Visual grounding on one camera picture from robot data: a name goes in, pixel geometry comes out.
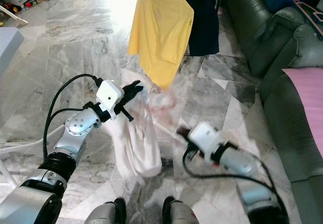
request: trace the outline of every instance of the pink fabric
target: pink fabric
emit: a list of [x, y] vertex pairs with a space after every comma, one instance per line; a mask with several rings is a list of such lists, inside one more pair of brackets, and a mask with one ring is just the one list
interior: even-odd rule
[[323, 69], [283, 69], [302, 100], [317, 148], [323, 157]]

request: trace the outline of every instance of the green leather sofa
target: green leather sofa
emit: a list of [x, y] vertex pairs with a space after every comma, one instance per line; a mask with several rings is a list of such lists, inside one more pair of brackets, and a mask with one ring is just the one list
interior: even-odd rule
[[225, 0], [303, 224], [323, 224], [323, 158], [284, 68], [323, 68], [323, 41], [295, 8], [269, 13], [263, 0]]

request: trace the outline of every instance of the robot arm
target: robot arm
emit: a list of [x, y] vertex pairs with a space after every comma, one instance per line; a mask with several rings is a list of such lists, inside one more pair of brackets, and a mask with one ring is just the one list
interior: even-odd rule
[[101, 123], [115, 119], [123, 112], [130, 121], [133, 118], [124, 105], [143, 87], [135, 81], [123, 89], [111, 81], [103, 81], [97, 92], [98, 103], [89, 102], [83, 111], [69, 116], [63, 136], [39, 168], [0, 205], [0, 223], [3, 224], [54, 224], [62, 207], [62, 197], [72, 173], [86, 148], [86, 137]]
[[[259, 179], [256, 158], [225, 141], [210, 124], [200, 123], [188, 134], [180, 134], [191, 144], [190, 147], [202, 152], [206, 163], [220, 164], [233, 175]], [[276, 190], [243, 179], [237, 179], [236, 184], [250, 223], [289, 223], [286, 209]]]

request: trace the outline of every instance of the white towel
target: white towel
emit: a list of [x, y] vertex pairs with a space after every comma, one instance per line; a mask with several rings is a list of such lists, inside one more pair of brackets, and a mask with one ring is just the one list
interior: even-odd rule
[[127, 103], [125, 109], [134, 118], [132, 122], [120, 113], [114, 121], [105, 122], [102, 129], [112, 137], [121, 176], [124, 179], [137, 178], [140, 184], [144, 184], [144, 177], [158, 175], [162, 169], [146, 89]]

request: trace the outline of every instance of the yellow shirt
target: yellow shirt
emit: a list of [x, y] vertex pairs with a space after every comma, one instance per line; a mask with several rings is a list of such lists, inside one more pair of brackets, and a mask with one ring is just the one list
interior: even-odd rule
[[167, 89], [188, 44], [194, 11], [185, 0], [137, 0], [128, 54], [153, 83]]

